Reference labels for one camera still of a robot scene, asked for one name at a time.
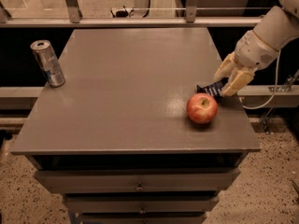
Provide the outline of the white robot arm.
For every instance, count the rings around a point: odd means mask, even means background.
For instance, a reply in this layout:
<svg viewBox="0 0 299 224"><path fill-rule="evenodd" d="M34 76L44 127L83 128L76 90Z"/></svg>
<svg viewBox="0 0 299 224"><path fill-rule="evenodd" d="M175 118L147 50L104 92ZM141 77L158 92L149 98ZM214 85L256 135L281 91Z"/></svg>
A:
<svg viewBox="0 0 299 224"><path fill-rule="evenodd" d="M227 77L220 96L233 96L246 87L255 72L267 68L279 52L299 37L299 0L278 0L252 29L236 43L214 75L215 81Z"/></svg>

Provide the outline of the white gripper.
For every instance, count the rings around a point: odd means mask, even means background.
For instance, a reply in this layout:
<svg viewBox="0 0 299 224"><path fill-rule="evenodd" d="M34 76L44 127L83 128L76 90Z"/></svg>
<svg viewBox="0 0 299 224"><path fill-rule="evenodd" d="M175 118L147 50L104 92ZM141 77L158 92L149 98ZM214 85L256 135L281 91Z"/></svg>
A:
<svg viewBox="0 0 299 224"><path fill-rule="evenodd" d="M214 80L227 77L228 82L221 90L221 96L231 97L254 79L254 71L246 67L263 70L278 56L278 52L266 45L252 30L247 31L236 43L235 53L228 54L217 69ZM237 63L246 66L237 69Z"/></svg>

